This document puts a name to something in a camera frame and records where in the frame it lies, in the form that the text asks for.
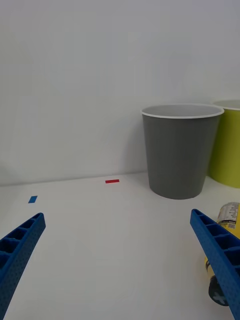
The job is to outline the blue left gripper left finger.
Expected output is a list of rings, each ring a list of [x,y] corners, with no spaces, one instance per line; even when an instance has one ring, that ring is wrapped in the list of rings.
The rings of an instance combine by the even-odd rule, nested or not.
[[[0,319],[9,304],[46,228],[43,213],[37,213],[0,240]]]

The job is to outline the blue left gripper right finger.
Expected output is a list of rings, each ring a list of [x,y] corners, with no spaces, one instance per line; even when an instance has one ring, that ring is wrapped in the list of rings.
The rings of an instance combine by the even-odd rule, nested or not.
[[[240,319],[240,239],[197,209],[190,225],[206,255],[209,297]]]

